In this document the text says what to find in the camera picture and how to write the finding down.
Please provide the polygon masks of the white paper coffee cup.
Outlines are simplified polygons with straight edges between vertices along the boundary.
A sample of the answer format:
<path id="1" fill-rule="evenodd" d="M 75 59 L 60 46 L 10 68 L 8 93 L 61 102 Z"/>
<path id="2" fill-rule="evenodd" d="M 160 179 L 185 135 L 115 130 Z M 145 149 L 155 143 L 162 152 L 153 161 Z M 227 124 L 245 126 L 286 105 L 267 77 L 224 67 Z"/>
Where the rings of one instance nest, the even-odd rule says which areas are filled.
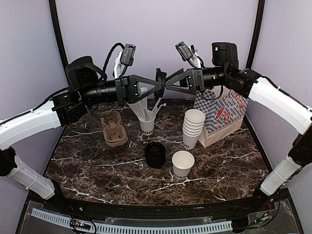
<path id="1" fill-rule="evenodd" d="M 178 151 L 172 156 L 174 176 L 185 179 L 195 163 L 194 156 L 188 151 Z"/>

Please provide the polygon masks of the black coffee lid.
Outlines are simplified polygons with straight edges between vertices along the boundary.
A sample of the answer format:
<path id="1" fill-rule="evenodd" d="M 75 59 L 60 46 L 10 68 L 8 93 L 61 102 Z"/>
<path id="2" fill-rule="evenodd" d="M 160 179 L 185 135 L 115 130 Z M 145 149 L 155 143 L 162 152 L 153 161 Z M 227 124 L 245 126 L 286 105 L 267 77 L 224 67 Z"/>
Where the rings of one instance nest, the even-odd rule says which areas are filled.
<path id="1" fill-rule="evenodd" d="M 160 68 L 156 69 L 156 81 L 161 84 L 161 89 L 154 93 L 154 98 L 159 99 L 162 98 L 165 92 L 165 83 L 166 83 L 167 73 L 161 71 Z"/>

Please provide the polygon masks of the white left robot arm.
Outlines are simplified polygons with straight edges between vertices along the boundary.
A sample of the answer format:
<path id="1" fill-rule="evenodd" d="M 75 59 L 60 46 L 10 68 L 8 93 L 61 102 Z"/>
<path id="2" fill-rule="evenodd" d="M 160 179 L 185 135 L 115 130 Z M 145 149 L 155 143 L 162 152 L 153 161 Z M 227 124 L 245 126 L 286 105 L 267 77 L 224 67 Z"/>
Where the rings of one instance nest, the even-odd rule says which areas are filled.
<path id="1" fill-rule="evenodd" d="M 161 98 L 166 79 L 157 69 L 155 80 L 137 75 L 107 80 L 107 75 L 94 65 L 91 56 L 74 60 L 66 66 L 65 72 L 69 80 L 67 88 L 54 92 L 37 107 L 0 123 L 0 175 L 48 200 L 59 213 L 69 208 L 59 184 L 29 167 L 12 146 L 43 131 L 75 123 L 97 104 L 133 104 L 149 95 Z"/>

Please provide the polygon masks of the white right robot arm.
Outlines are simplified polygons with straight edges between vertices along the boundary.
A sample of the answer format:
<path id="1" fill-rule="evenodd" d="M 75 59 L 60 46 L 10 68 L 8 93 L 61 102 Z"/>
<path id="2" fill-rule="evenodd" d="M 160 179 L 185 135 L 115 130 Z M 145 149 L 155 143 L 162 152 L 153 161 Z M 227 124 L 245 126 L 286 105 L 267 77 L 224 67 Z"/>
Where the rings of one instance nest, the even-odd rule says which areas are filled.
<path id="1" fill-rule="evenodd" d="M 224 86 L 270 110 L 297 132 L 298 136 L 288 154 L 265 177 L 249 200 L 249 208 L 254 212 L 260 211 L 267 205 L 269 196 L 312 162 L 311 107 L 283 91 L 270 78 L 249 68 L 239 69 L 234 43 L 212 43 L 213 67 L 202 67 L 199 62 L 193 62 L 195 52 L 184 42 L 179 42 L 175 48 L 191 68 L 170 76 L 166 89 L 195 95 Z"/>

